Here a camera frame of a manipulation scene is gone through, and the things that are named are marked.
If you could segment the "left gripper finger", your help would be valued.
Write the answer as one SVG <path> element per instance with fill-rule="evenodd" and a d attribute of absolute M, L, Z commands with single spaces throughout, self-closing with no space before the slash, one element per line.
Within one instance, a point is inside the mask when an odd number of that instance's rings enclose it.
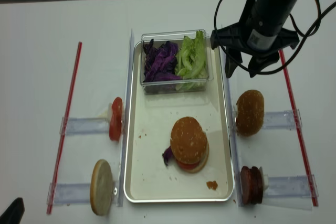
<path fill-rule="evenodd" d="M 24 201 L 16 198 L 0 217 L 0 224 L 20 224 L 25 212 Z"/>

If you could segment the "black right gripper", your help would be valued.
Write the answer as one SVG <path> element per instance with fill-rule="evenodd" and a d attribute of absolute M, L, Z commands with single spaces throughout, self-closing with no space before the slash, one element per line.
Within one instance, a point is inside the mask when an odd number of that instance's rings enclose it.
<path fill-rule="evenodd" d="M 279 61 L 278 50 L 296 48 L 297 32 L 283 28 L 297 0 L 246 0 L 237 23 L 212 31 L 211 48 L 226 47 L 225 74 L 230 78 L 241 52 L 252 55 L 248 68 L 257 72 Z"/>

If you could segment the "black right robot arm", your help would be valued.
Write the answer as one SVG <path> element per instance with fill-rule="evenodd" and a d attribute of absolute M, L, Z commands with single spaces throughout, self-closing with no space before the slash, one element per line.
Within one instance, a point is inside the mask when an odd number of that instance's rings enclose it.
<path fill-rule="evenodd" d="M 316 33 L 325 11 L 317 4 L 318 17 L 303 34 L 298 28 L 285 29 L 297 0 L 246 0 L 238 22 L 224 28 L 214 27 L 211 48 L 220 47 L 226 54 L 225 75 L 230 78 L 237 67 L 256 75 L 271 75 L 286 68 L 298 55 L 307 38 Z"/>

